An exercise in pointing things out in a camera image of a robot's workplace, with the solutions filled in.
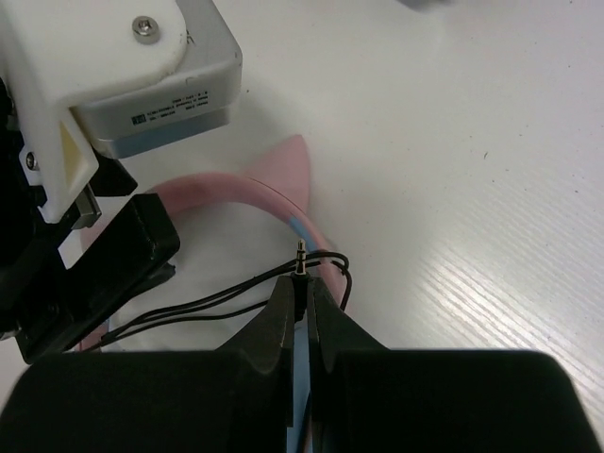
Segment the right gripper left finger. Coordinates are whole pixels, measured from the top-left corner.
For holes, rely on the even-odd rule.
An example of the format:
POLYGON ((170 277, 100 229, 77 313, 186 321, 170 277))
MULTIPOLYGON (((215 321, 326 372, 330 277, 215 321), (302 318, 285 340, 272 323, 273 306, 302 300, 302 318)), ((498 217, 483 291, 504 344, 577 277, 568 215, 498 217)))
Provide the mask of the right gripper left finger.
POLYGON ((282 452, 293 408, 294 285, 214 350, 68 353, 18 379, 5 452, 282 452))

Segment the pink blue cat-ear headphones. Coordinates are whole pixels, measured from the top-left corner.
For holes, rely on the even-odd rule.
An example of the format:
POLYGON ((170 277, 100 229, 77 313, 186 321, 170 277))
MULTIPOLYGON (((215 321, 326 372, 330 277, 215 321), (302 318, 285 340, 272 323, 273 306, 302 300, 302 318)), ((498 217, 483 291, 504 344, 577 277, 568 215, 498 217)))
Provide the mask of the pink blue cat-ear headphones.
MULTIPOLYGON (((266 152, 242 174, 197 173, 162 182, 148 190, 159 196, 168 214, 212 204, 238 203, 263 210, 288 225, 307 250, 329 243, 307 215, 310 155, 304 138, 294 135, 266 152)), ((294 426, 287 430, 286 450, 312 452, 310 436, 310 364, 307 323, 294 328, 294 426)))

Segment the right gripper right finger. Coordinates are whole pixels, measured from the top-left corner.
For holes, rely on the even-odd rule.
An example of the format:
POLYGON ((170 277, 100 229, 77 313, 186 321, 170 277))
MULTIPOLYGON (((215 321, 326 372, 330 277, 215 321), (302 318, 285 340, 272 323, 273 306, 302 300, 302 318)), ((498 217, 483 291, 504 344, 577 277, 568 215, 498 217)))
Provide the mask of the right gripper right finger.
POLYGON ((391 349, 316 281, 308 302, 317 452, 588 452, 564 369, 521 349, 391 349))

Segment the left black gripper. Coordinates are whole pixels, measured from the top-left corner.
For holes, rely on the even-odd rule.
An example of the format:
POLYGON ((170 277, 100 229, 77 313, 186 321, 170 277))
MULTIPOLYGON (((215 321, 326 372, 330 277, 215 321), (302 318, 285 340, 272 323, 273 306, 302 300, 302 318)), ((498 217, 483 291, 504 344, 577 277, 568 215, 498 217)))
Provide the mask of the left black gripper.
POLYGON ((16 340, 25 362, 65 352, 82 342, 131 297, 166 282, 176 272, 169 259, 180 240, 155 193, 137 184, 117 160, 98 157, 99 171, 82 201, 56 224, 42 219, 47 200, 30 185, 20 154, 21 132, 9 126, 13 104, 1 93, 1 337, 16 340), (128 196, 72 267, 59 246, 83 220, 96 196, 128 196))

